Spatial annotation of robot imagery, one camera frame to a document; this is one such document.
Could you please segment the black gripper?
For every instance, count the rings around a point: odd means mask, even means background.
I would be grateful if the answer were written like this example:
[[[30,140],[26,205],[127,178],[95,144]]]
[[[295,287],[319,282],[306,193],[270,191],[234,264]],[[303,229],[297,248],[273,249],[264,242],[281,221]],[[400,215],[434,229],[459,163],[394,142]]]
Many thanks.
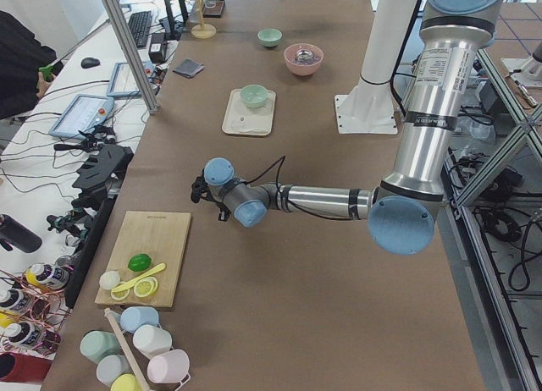
[[[207,181],[203,175],[196,177],[195,181],[191,184],[191,201],[195,204],[200,201],[211,201],[212,195],[209,192]],[[218,220],[227,221],[230,218],[230,210],[222,209],[219,211]]]

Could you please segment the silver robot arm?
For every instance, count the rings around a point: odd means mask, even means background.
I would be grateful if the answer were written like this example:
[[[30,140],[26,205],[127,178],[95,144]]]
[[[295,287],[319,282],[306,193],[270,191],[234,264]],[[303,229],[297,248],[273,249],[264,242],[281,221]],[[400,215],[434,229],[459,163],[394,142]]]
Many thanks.
[[[445,192],[440,170],[456,128],[463,95],[478,50],[493,40],[503,0],[379,0],[358,84],[336,105],[346,133],[381,131],[391,119],[395,63],[411,17],[423,14],[412,94],[406,106],[399,150],[391,173],[373,190],[307,187],[272,182],[253,185],[217,157],[191,187],[193,202],[210,201],[221,220],[251,227],[267,211],[304,212],[330,220],[366,220],[384,250],[407,255],[423,250]]]

